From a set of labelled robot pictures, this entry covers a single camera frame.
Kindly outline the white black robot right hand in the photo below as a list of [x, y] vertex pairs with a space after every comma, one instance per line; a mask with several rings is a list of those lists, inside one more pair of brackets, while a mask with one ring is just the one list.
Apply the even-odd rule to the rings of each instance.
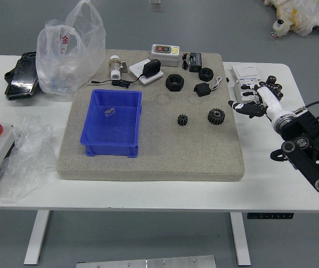
[[257, 93], [261, 97], [263, 104], [244, 104], [232, 100], [228, 101], [228, 104], [234, 111], [248, 115], [250, 118], [266, 115], [270, 119], [272, 126], [284, 117], [294, 116], [293, 112], [287, 111], [282, 107], [280, 101], [268, 87], [259, 87]]

